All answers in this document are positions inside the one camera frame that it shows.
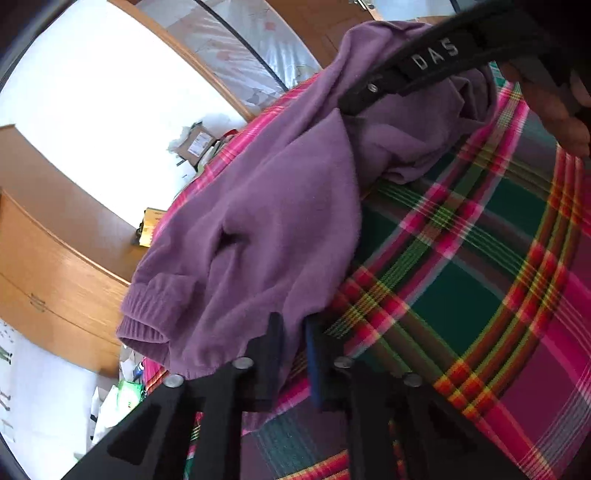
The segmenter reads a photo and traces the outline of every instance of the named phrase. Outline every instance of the wooden wardrobe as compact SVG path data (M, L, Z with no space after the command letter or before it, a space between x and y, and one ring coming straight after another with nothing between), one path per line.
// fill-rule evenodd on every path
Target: wooden wardrobe
M118 375L119 307L145 249L135 229L0 128L0 318L40 347Z

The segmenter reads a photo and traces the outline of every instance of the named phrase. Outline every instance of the purple garment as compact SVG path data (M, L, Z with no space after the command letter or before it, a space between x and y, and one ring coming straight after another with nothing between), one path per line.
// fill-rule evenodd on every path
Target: purple garment
M336 60L170 219L134 274L121 341L196 378L242 355L280 312L283 383L302 319L330 303L353 258L360 190L385 172L420 177L492 118L488 67L341 115L339 96L427 28L369 22L345 35Z

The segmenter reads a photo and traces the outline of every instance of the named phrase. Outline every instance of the plaid blanket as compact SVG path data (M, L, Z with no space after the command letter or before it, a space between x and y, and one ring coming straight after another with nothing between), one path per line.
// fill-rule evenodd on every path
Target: plaid blanket
M490 126L422 179L380 180L365 193L361 240L326 332L375 369L419 373L529 478L550 480L591 429L591 176L492 68ZM254 120L171 212L307 85ZM147 365L148 391L165 375ZM301 351L274 418L243 437L244 480L348 477L345 420L316 412L309 394Z

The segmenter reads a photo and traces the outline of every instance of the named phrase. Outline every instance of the finger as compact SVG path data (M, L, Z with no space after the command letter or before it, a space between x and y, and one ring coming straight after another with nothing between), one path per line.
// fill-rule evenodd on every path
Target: finger
M511 63L504 63L499 66L499 70L508 82L520 82L522 80L521 73Z
M569 118L569 111L562 100L535 83L521 82L521 92L527 104L542 120L551 122Z
M589 155L591 135L585 124L577 118L560 121L542 119L544 128L556 137L562 147L573 155Z
M570 89L573 91L573 95L578 103L583 106L591 106L591 95L589 95L589 92L576 72L571 72L570 74Z

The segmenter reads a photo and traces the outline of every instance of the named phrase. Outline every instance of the silver screw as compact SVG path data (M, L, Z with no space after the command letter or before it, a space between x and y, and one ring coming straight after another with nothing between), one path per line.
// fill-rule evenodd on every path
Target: silver screw
M255 362L252 360L252 358L248 358L247 356L241 356L232 362L234 368L237 368L238 370L248 370L254 364Z
M351 368L353 366L353 359L348 356L340 356L335 359L333 365L336 368Z
M167 376L164 379L164 385L166 385L167 387L170 388L177 388L180 387L181 385L183 385L184 383L184 378L182 375L179 374L172 374Z
M408 387L417 388L423 384L423 379L419 374L409 373L404 375L404 384Z

